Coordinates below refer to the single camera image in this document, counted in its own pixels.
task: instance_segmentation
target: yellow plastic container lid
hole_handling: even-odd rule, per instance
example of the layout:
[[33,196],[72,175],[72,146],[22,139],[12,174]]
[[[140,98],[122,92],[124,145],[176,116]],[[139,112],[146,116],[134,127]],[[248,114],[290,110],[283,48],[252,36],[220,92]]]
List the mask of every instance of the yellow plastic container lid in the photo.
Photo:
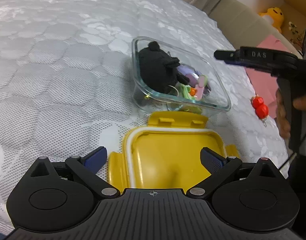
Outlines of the yellow plastic container lid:
[[155,112],[148,126],[128,132],[122,153],[108,159],[109,183],[125,188],[189,188],[210,176],[200,162],[209,147],[223,157],[238,157],[234,145],[224,146],[219,134],[205,129],[208,118],[186,112]]

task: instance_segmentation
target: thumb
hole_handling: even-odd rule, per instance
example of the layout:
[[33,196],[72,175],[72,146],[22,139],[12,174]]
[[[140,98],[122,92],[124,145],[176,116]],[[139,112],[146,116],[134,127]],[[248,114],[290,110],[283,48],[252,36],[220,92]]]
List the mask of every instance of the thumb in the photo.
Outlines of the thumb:
[[306,111],[306,96],[295,99],[293,106],[298,110]]

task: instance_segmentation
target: yellow stuffed animal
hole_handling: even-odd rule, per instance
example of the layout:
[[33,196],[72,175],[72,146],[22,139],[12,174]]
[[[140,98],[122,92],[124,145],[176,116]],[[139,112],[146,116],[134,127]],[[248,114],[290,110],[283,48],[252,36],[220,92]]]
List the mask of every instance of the yellow stuffed animal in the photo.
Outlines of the yellow stuffed animal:
[[284,15],[280,8],[269,8],[266,13],[259,13],[259,15],[264,18],[268,23],[270,23],[274,28],[276,28],[279,33],[282,33],[281,26],[284,21]]

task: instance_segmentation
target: gray mesh fabric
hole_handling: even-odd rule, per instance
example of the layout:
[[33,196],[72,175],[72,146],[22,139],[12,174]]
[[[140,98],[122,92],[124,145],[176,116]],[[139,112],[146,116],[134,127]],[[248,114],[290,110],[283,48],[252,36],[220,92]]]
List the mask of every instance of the gray mesh fabric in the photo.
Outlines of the gray mesh fabric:
[[[98,146],[118,152],[124,135],[146,123],[131,100],[131,41],[139,35],[217,69],[232,109],[208,128],[244,161],[287,158],[274,121],[265,128],[254,114],[245,70],[214,60],[216,49],[233,47],[198,9],[181,0],[0,0],[1,233],[12,230],[7,197],[38,156],[63,161]],[[98,175],[106,179],[107,165]]]

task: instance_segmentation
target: red toy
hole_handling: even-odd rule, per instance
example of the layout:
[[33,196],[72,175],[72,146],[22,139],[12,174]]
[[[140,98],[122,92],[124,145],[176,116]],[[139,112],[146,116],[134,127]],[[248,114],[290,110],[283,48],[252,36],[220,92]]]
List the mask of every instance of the red toy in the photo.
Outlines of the red toy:
[[255,97],[251,98],[251,104],[255,109],[255,113],[257,114],[258,118],[261,119],[266,127],[265,121],[269,115],[269,108],[264,104],[263,98],[256,95]]

